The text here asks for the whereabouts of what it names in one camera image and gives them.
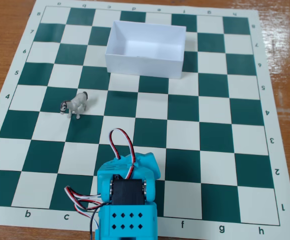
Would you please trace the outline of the cyan gripper body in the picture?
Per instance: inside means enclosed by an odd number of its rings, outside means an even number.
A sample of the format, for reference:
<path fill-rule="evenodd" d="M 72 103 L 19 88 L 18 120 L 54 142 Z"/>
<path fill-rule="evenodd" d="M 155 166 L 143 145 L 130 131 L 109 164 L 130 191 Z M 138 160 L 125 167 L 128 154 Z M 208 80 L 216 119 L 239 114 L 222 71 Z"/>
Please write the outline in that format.
<path fill-rule="evenodd" d="M 155 156 L 152 152 L 143 154 L 135 153 L 135 163 L 131 179 L 153 179 L 158 180 L 161 177 L 161 173 L 155 159 Z"/>

